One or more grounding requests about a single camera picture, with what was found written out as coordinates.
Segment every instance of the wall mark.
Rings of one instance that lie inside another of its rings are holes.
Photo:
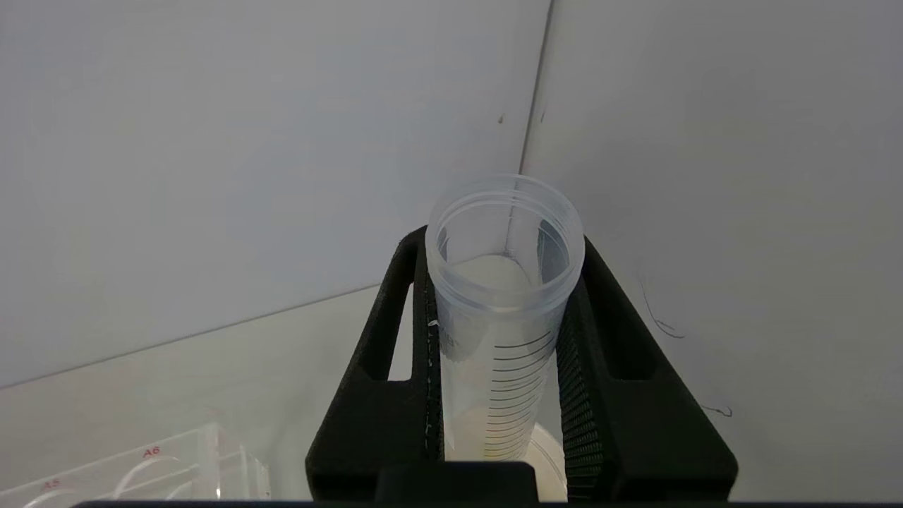
[[[643,301],[646,302],[646,310],[649,311],[649,317],[652,318],[652,322],[656,324],[658,329],[661,330],[663,334],[665,334],[669,337],[672,337],[675,339],[685,338],[686,335],[678,334],[673,326],[656,318],[656,315],[652,314],[652,306],[649,305],[649,298],[648,298],[648,296],[646,296],[646,287],[643,285],[643,278],[637,277],[637,280],[639,281],[639,290],[643,292]]]

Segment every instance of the white surface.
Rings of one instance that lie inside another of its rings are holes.
[[[709,411],[733,498],[903,499],[903,3],[553,16],[526,174],[573,199],[694,395],[731,414]]]
[[[269,466],[275,499],[310,499],[304,456],[376,293],[0,390],[0,491],[215,421]],[[410,319],[405,313],[401,343],[411,343]]]
[[[517,171],[547,6],[3,2],[0,386],[378,282]]]
[[[533,467],[536,493],[541,503],[567,503],[562,444],[541,425],[533,427],[523,462]]]
[[[266,468],[211,423],[0,491],[0,506],[69,508],[96,499],[269,498]]]

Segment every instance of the clear plastic tube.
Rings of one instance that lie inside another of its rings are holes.
[[[526,176],[469,183],[436,204],[426,257],[447,459],[509,460],[526,451],[583,242],[567,198]]]

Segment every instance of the gray wall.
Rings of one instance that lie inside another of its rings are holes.
[[[897,1],[554,5],[526,174],[711,408],[735,499],[903,498],[901,26]]]
[[[0,386],[377,283],[517,171],[547,9],[3,2]]]

